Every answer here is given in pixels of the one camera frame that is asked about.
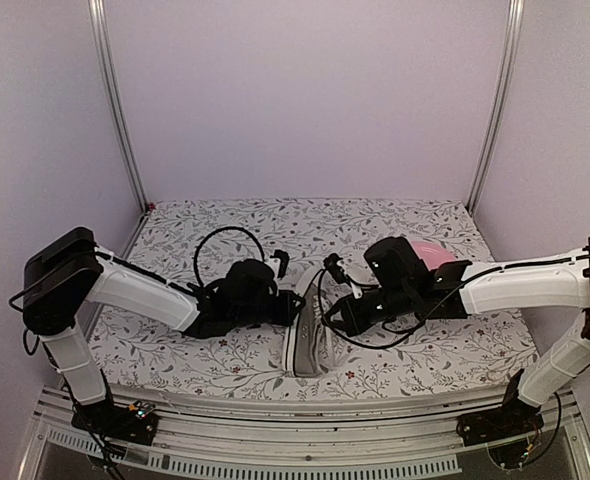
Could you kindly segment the white shoelace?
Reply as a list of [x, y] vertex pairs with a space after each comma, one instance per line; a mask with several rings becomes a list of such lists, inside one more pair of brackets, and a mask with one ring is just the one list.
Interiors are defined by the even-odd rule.
[[313, 295], [311, 298], [311, 315], [316, 321], [323, 321], [324, 302], [320, 300], [317, 295]]

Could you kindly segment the grey canvas sneaker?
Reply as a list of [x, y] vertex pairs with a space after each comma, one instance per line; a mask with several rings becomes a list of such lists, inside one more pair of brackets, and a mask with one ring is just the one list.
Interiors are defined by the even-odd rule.
[[[298, 318], [284, 334], [282, 366], [285, 374], [294, 378], [316, 378], [342, 364], [336, 352], [335, 335], [322, 322], [311, 315], [311, 298], [317, 295], [321, 269], [309, 268], [297, 282], [295, 293], [306, 300]], [[325, 293], [319, 298], [324, 302], [324, 312], [331, 307]]]

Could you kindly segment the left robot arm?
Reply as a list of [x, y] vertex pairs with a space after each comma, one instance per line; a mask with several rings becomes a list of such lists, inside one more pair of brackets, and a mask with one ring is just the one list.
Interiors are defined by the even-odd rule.
[[103, 434], [123, 426], [121, 408], [109, 401], [103, 372], [76, 317], [85, 303], [126, 310], [194, 339], [223, 337], [243, 327], [290, 327], [305, 305], [303, 296], [278, 287], [289, 256], [278, 250], [233, 263], [209, 284], [181, 286], [100, 247], [93, 232], [77, 227], [31, 257], [24, 287], [8, 303], [25, 328], [45, 346], [86, 419]]

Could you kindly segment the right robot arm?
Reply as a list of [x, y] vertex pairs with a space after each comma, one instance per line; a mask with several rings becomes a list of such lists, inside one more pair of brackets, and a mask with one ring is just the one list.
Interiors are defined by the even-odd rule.
[[578, 319], [537, 362], [515, 374], [492, 427], [512, 436], [558, 389], [590, 366], [590, 238], [585, 247], [551, 257], [512, 263], [446, 262], [429, 269], [404, 237], [372, 245], [364, 259], [376, 286], [358, 286], [321, 314], [343, 339], [376, 323], [412, 314], [429, 319], [465, 319], [500, 310], [574, 307]]

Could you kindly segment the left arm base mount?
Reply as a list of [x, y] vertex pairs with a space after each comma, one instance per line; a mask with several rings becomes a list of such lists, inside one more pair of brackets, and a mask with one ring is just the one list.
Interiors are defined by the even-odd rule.
[[134, 410], [104, 400], [74, 407], [71, 425], [98, 437], [151, 446], [159, 417], [148, 413], [140, 418]]

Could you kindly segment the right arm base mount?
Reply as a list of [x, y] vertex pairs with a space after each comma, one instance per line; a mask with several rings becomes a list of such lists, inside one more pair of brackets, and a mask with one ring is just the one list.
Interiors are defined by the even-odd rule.
[[506, 470], [524, 467], [539, 439], [544, 421], [540, 407], [532, 407], [518, 399], [520, 369], [509, 381], [502, 403], [498, 407], [463, 414], [458, 417], [456, 433], [465, 446], [505, 440], [523, 434], [533, 434], [532, 440], [493, 447], [489, 456], [493, 463]]

